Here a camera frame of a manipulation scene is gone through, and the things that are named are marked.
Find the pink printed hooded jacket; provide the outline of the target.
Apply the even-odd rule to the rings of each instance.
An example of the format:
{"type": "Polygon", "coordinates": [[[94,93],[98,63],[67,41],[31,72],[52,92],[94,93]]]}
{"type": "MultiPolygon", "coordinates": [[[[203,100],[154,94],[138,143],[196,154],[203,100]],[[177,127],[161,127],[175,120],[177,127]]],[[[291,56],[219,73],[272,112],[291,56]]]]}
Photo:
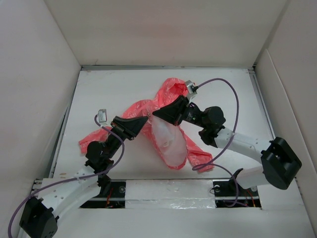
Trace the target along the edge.
{"type": "Polygon", "coordinates": [[[182,169],[187,161],[195,166],[212,159],[212,154],[203,151],[179,126],[173,126],[153,116],[153,111],[169,105],[178,96],[187,94],[188,90],[183,80],[168,78],[152,100],[137,101],[122,114],[125,119],[149,117],[141,133],[152,143],[164,163],[174,170],[182,169]]]}

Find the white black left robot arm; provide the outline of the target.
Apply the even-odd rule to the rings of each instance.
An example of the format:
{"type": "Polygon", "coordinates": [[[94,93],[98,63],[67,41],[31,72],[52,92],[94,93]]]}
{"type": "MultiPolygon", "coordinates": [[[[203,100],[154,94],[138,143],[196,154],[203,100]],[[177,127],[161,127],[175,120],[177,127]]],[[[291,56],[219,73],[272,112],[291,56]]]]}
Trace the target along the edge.
{"type": "Polygon", "coordinates": [[[112,160],[124,141],[133,140],[148,121],[147,116],[124,119],[115,117],[108,129],[96,124],[108,135],[105,141],[92,141],[87,147],[86,162],[72,178],[50,184],[54,190],[43,197],[27,198],[20,219],[21,229],[31,238],[52,238],[58,226],[73,210],[95,196],[110,192],[109,170],[117,165],[112,160]]]}

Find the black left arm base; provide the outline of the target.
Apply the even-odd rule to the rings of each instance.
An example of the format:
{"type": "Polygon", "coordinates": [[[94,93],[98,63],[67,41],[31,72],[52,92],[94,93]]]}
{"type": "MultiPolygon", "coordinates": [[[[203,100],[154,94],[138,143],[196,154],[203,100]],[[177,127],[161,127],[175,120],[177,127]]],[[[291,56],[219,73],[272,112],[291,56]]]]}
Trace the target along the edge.
{"type": "Polygon", "coordinates": [[[83,209],[123,209],[125,208],[126,180],[112,179],[102,188],[99,195],[80,206],[83,209]]]}

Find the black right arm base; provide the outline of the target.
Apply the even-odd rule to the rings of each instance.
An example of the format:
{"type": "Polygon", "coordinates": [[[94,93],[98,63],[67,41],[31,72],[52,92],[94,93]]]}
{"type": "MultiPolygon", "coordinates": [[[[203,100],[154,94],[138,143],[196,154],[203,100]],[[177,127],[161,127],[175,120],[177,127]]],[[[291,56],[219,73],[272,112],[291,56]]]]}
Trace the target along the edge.
{"type": "Polygon", "coordinates": [[[257,187],[243,189],[227,179],[213,180],[213,187],[209,193],[214,195],[216,208],[261,208],[257,187]]]}

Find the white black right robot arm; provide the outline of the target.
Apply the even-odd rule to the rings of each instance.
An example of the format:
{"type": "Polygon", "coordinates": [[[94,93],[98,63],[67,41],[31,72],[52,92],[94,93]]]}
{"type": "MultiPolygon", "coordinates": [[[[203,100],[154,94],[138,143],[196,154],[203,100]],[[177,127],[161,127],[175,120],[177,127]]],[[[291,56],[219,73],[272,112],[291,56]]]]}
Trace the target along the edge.
{"type": "Polygon", "coordinates": [[[235,180],[229,183],[234,195],[266,184],[286,190],[302,167],[302,162],[283,138],[260,140],[226,128],[223,111],[218,106],[201,111],[186,97],[179,96],[171,104],[154,111],[153,115],[172,125],[186,121],[199,126],[202,128],[199,136],[206,145],[228,149],[259,162],[258,167],[235,172],[235,180]]]}

